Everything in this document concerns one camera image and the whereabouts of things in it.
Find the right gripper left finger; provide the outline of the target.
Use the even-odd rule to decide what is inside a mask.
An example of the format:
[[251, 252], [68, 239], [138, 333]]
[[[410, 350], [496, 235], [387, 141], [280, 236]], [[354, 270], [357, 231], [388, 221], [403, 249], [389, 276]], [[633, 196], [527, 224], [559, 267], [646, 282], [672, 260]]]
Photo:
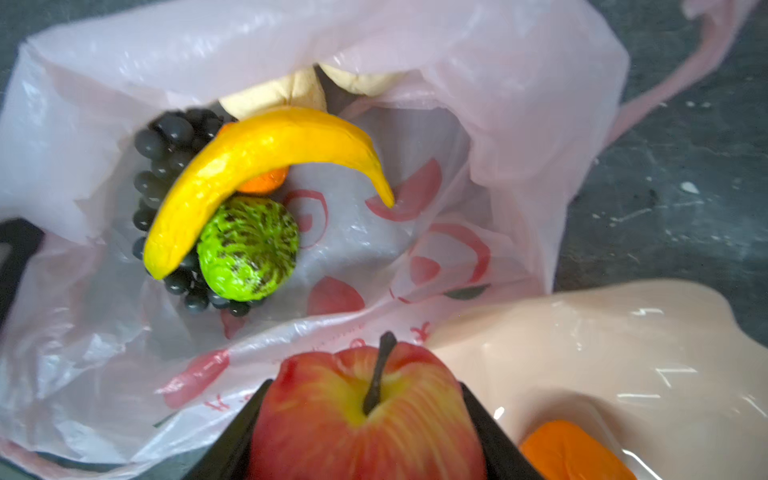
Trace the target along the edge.
[[183, 480], [243, 480], [247, 477], [254, 426], [264, 397], [272, 383], [272, 379], [262, 383], [218, 440], [187, 472]]

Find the green fake fruit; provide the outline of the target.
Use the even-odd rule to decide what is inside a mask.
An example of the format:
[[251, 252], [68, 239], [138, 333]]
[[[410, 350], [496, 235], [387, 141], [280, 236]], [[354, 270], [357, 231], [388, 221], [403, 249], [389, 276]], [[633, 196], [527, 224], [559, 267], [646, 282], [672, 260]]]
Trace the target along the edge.
[[231, 301], [258, 301], [274, 294], [294, 272], [298, 225], [276, 201], [233, 196], [208, 220], [196, 249], [213, 292]]

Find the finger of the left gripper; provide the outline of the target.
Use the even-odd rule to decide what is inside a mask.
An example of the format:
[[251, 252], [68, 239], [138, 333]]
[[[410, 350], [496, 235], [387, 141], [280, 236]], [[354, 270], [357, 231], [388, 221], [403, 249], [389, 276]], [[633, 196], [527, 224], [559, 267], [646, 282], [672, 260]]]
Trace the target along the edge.
[[27, 220], [1, 222], [1, 246], [7, 255], [1, 259], [1, 323], [4, 324], [30, 258], [41, 247], [45, 234]]

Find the red fake strawberry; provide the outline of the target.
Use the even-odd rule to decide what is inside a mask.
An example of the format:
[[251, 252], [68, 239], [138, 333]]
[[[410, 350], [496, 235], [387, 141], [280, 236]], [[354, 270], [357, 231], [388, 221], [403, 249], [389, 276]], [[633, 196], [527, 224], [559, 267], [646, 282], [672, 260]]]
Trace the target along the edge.
[[365, 410], [376, 347], [285, 359], [254, 427], [250, 479], [484, 479], [459, 382], [429, 350], [397, 343]]

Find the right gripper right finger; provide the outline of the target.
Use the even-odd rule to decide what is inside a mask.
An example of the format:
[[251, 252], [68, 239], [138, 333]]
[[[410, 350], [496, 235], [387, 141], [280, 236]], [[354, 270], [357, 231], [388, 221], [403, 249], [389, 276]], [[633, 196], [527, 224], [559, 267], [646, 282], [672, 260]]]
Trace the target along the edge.
[[493, 416], [470, 389], [460, 382], [462, 396], [478, 434], [486, 461], [487, 478], [494, 480], [542, 480]]

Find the beige fake fruit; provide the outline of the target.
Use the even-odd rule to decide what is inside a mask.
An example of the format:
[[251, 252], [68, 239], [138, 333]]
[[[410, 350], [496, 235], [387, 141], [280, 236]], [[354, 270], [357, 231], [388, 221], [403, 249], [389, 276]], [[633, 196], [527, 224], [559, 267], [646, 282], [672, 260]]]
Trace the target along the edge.
[[[378, 96], [404, 76], [403, 72], [357, 74], [320, 64], [323, 73], [342, 90], [362, 96]], [[243, 121], [269, 109], [296, 106], [327, 111], [325, 92], [314, 67], [297, 70], [286, 76], [254, 85], [219, 99], [223, 110]]]

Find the pink scalloped bowl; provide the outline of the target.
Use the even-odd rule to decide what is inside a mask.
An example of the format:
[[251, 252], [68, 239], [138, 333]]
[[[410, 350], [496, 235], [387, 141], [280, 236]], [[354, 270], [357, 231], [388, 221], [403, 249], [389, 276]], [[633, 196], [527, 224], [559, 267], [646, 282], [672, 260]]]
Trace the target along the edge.
[[516, 443], [566, 420], [640, 479], [767, 475], [767, 351], [708, 287], [644, 281], [477, 307], [427, 345]]

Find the pink plastic bag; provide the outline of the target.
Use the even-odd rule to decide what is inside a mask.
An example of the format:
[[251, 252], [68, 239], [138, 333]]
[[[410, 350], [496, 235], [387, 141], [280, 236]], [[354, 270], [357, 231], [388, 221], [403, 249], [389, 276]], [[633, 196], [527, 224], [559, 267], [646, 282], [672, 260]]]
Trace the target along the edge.
[[[130, 479], [209, 445], [285, 357], [549, 294], [594, 159], [722, 62], [751, 1], [686, 1], [699, 48], [629, 102], [630, 58], [585, 1], [171, 1], [19, 47], [1, 113], [1, 215], [45, 234], [1, 331], [1, 456], [45, 479]], [[186, 313], [131, 256], [136, 130], [315, 63], [401, 74], [344, 117], [353, 170], [296, 166], [287, 284], [245, 322]]]

